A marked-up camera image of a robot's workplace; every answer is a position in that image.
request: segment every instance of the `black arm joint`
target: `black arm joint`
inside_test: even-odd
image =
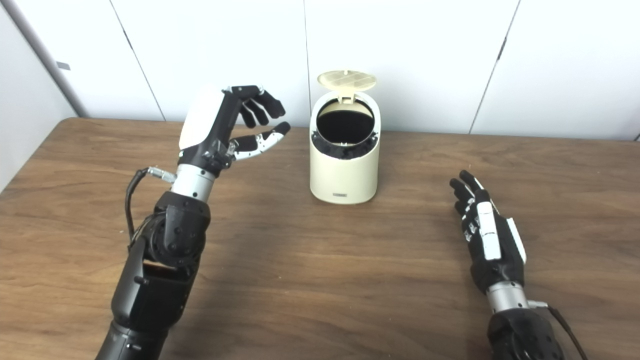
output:
[[[494,360],[563,360],[549,321],[531,309],[494,314],[487,331]]]
[[[127,329],[160,334],[175,324],[184,310],[198,265],[168,268],[145,260],[144,237],[131,247],[111,300],[114,322]]]
[[[165,266],[192,266],[200,260],[211,221],[209,206],[177,193],[165,192],[158,200],[149,234],[149,256]]]

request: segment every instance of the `wooden table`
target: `wooden table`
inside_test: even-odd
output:
[[[175,170],[181,125],[63,121],[0,195],[3,360],[95,357],[127,257],[124,190],[138,168]],[[386,132],[377,195],[338,206],[308,189],[307,131],[216,181],[163,359],[489,359],[448,185],[463,168],[515,218],[529,298],[591,359],[640,359],[640,143]],[[143,180],[136,223],[167,188]]]

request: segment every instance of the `cabinet door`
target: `cabinet door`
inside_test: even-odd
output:
[[[383,129],[467,133],[517,0],[307,0],[311,101],[317,76],[373,74]]]
[[[302,0],[114,0],[167,120],[183,121],[205,83],[261,83],[292,125],[309,121]]]
[[[522,0],[474,134],[633,140],[640,3]]]
[[[109,0],[8,0],[84,116],[163,120]]]

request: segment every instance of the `black liner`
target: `black liner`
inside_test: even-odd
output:
[[[326,103],[322,109],[337,100]],[[370,107],[364,105],[372,114]],[[375,119],[357,111],[337,110],[319,116],[317,130],[311,134],[311,141],[319,152],[332,158],[350,160],[365,156],[378,143],[378,133],[373,131]],[[336,145],[352,143],[353,145]]]

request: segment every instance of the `cream trash can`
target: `cream trash can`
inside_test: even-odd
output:
[[[311,113],[311,192],[334,204],[368,201],[378,188],[381,118],[378,104],[363,91],[376,78],[337,70],[317,80],[333,91],[320,97]]]

